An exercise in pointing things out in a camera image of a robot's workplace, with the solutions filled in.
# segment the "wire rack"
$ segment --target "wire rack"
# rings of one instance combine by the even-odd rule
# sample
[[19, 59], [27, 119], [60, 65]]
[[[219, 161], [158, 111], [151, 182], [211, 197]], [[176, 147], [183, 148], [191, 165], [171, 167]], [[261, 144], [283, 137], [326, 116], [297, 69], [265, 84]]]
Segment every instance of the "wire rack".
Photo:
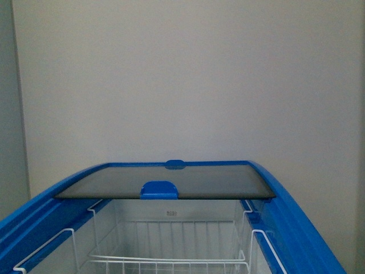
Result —
[[[243, 210], [239, 205], [232, 220], [172, 221], [124, 220], [120, 218], [115, 202], [96, 214], [96, 203], [88, 209], [94, 215], [92, 225], [89, 225], [92, 231], [88, 235], [82, 229], [76, 232], [64, 229], [19, 262], [14, 271], [26, 274], [21, 267], [25, 261], [61, 233], [71, 231], [70, 252], [74, 254], [75, 274], [272, 273], [256, 241], [255, 234], [260, 233], [277, 259], [281, 272], [286, 274], [265, 232], [251, 229], [247, 214], [253, 210], [248, 201], [245, 203], [249, 210]], [[78, 243], [90, 240], [94, 241], [95, 248], [82, 254]]]

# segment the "gray wall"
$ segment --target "gray wall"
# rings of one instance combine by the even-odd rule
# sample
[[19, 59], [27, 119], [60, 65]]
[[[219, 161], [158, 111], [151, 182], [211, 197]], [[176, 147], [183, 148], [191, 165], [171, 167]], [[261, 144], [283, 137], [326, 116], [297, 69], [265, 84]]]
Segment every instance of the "gray wall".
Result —
[[0, 0], [0, 220], [29, 198], [10, 0]]

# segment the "white wall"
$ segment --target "white wall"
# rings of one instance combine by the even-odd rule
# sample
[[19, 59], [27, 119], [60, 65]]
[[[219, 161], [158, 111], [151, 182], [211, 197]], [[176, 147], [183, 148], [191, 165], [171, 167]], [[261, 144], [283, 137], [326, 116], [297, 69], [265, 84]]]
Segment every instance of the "white wall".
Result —
[[29, 199], [11, 15], [0, 0], [0, 220]]
[[252, 159], [355, 265], [362, 1], [14, 1], [32, 196], [109, 161]]

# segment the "label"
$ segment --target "label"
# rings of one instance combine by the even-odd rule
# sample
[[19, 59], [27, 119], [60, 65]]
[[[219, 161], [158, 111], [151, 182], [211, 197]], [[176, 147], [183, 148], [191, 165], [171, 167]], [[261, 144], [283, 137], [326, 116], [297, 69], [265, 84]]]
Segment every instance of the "label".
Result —
[[166, 216], [177, 216], [177, 211], [174, 210], [167, 210], [166, 211]]

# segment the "white wire basket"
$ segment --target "white wire basket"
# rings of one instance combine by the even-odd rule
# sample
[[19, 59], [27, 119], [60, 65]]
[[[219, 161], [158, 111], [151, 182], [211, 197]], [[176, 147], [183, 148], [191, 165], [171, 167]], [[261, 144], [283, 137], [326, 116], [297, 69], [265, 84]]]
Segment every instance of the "white wire basket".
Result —
[[89, 210], [94, 217], [30, 273], [271, 273], [255, 237], [265, 233], [239, 201], [113, 200]]

